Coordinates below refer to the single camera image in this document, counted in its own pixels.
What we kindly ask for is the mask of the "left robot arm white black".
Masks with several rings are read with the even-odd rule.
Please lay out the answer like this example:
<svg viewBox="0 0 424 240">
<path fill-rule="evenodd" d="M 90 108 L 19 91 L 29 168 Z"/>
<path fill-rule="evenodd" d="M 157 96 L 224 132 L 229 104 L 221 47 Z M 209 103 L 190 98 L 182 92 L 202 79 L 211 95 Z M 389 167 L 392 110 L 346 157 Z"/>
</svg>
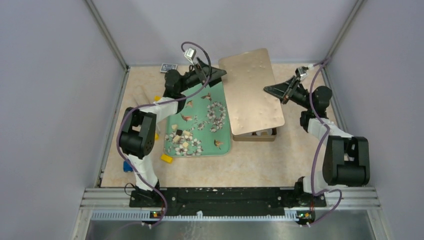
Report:
<svg viewBox="0 0 424 240">
<path fill-rule="evenodd" d="M 163 196 L 151 160 L 156 125 L 183 111 L 190 98 L 183 94 L 184 91 L 196 86 L 200 89 L 213 87 L 226 74 L 226 70 L 213 67 L 200 59 L 191 64 L 184 74 L 176 69 L 169 69 L 164 74 L 164 93 L 158 101 L 125 110 L 116 137 L 116 146 L 119 155 L 132 168 L 136 177 L 133 193 L 141 196 L 147 206 L 156 206 Z"/>
</svg>

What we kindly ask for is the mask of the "brown box lid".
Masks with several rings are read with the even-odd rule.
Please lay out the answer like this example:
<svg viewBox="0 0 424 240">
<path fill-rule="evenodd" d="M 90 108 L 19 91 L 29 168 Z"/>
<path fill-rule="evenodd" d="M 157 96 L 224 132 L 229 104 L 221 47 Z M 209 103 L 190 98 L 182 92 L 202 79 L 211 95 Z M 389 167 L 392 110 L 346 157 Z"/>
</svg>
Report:
<svg viewBox="0 0 424 240">
<path fill-rule="evenodd" d="M 219 69 L 231 133 L 247 133 L 281 127 L 285 117 L 280 100 L 264 88 L 276 83 L 266 48 L 223 57 Z"/>
</svg>

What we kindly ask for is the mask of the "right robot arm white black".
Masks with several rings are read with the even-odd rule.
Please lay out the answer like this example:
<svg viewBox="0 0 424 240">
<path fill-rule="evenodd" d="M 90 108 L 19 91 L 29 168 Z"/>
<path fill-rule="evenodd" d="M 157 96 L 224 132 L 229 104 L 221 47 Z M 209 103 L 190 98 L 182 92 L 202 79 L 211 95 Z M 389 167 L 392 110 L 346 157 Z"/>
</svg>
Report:
<svg viewBox="0 0 424 240">
<path fill-rule="evenodd" d="M 300 125 L 310 135 L 316 137 L 311 174 L 302 177 L 302 187 L 293 192 L 293 200 L 299 206 L 307 206 L 314 195 L 334 191 L 338 187 L 363 187 L 371 178 L 369 141 L 362 136 L 354 136 L 341 130 L 327 117 L 327 108 L 333 92 L 327 86 L 318 86 L 309 92 L 299 77 L 263 89 L 280 100 L 282 104 L 292 101 L 305 110 L 301 112 Z M 319 151 L 325 147 L 320 171 L 316 171 Z"/>
</svg>

